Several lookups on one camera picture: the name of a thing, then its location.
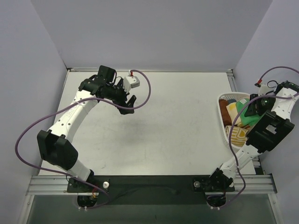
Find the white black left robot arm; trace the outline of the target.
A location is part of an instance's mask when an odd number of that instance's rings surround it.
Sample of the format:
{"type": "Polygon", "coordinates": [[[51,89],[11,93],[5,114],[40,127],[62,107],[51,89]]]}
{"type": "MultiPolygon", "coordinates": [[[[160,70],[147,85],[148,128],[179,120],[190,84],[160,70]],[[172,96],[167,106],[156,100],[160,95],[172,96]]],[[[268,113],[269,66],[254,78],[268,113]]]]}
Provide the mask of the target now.
{"type": "Polygon", "coordinates": [[[94,188],[94,179],[91,178],[93,171],[79,161],[78,152],[72,145],[79,126],[100,98],[121,106],[119,112],[123,115],[134,113],[132,107],[136,96],[130,99],[127,96],[132,88],[140,85],[139,79],[130,74],[116,83],[115,77],[114,69],[100,66],[97,74],[81,82],[73,99],[74,106],[66,110],[48,131],[41,130],[37,135],[41,159],[78,178],[78,187],[83,192],[94,188]]]}

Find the green cloth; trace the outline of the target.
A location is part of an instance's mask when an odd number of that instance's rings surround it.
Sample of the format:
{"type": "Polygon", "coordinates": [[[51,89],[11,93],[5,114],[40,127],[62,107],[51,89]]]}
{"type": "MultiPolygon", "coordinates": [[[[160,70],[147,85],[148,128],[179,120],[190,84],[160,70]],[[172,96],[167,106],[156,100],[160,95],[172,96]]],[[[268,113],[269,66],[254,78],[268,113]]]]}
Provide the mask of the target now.
{"type": "Polygon", "coordinates": [[[238,117],[235,125],[238,127],[245,127],[249,126],[252,127],[254,126],[260,119],[260,116],[257,115],[255,112],[249,111],[248,107],[245,107],[245,105],[249,102],[249,98],[242,98],[236,102],[236,109],[237,109],[237,114],[245,108],[240,116],[238,117]]]}

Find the yellow cream towel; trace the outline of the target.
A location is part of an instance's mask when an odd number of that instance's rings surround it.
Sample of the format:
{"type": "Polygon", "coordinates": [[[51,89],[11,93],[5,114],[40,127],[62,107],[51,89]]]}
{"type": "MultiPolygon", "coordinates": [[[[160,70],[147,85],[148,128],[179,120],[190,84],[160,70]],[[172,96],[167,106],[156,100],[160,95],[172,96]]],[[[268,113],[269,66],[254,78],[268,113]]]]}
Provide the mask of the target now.
{"type": "MultiPolygon", "coordinates": [[[[236,102],[230,103],[229,105],[226,106],[227,112],[231,118],[231,122],[233,122],[235,120],[235,118],[237,117],[238,111],[237,111],[237,107],[236,107],[236,102]]],[[[235,122],[235,126],[238,127],[243,127],[244,124],[241,121],[241,118],[238,117],[236,122],[235,122]]]]}

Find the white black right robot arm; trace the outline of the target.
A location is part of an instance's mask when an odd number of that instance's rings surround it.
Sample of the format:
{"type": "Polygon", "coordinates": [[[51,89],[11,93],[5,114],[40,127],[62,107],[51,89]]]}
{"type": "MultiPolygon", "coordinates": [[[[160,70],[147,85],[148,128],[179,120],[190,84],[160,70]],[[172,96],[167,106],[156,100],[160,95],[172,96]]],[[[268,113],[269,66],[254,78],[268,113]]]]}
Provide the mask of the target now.
{"type": "Polygon", "coordinates": [[[293,130],[291,112],[298,98],[298,85],[289,81],[280,83],[273,95],[254,95],[245,107],[260,119],[247,132],[244,146],[207,179],[211,191],[225,191],[247,163],[273,150],[293,130]]]}

